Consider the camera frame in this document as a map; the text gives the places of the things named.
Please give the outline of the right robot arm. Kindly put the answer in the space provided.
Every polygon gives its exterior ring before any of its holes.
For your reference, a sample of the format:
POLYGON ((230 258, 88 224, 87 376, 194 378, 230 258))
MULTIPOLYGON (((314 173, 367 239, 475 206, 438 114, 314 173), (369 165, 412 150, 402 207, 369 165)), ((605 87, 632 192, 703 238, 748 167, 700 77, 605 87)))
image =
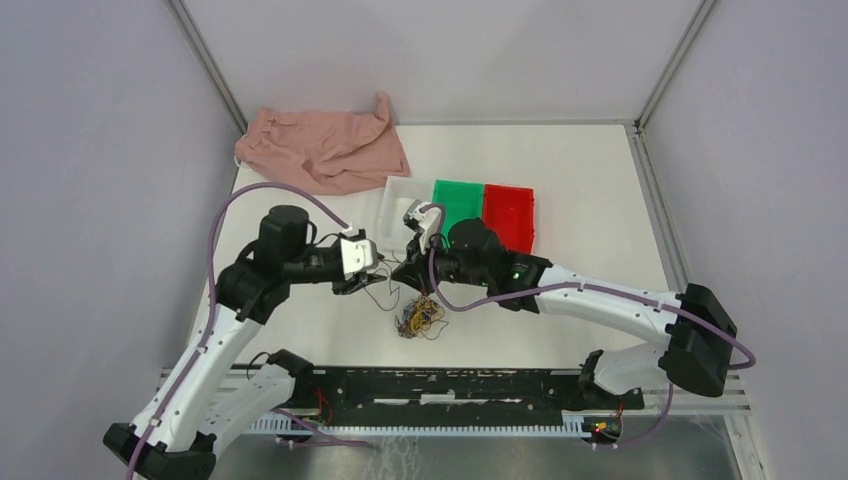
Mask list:
POLYGON ((403 220, 413 233, 394 281, 436 295, 453 312, 496 304, 506 310, 573 317, 626 333, 640 344, 590 353, 577 382, 580 400, 602 408, 636 388, 676 386, 707 398, 723 395, 737 328, 709 288, 684 292, 626 288, 507 249, 479 218, 456 223, 448 236, 423 216, 403 220), (442 283, 481 287, 484 298, 450 303, 442 283))

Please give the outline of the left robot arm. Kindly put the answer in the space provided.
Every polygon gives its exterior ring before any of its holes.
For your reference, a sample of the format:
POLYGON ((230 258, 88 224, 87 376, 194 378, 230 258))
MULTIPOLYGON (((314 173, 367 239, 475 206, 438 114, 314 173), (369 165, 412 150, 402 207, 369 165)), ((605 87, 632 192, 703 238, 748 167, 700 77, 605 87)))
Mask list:
POLYGON ((328 283, 349 295, 383 281, 381 259, 364 230, 337 234, 328 247, 311 242, 306 210, 276 206, 256 240, 225 268, 211 290, 206 324, 162 387, 129 423, 114 423, 104 445, 127 464, 127 476, 207 479, 218 458, 273 408, 307 404, 315 391, 311 363, 290 353, 272 358, 226 399, 213 396, 234 361, 298 284, 328 283))

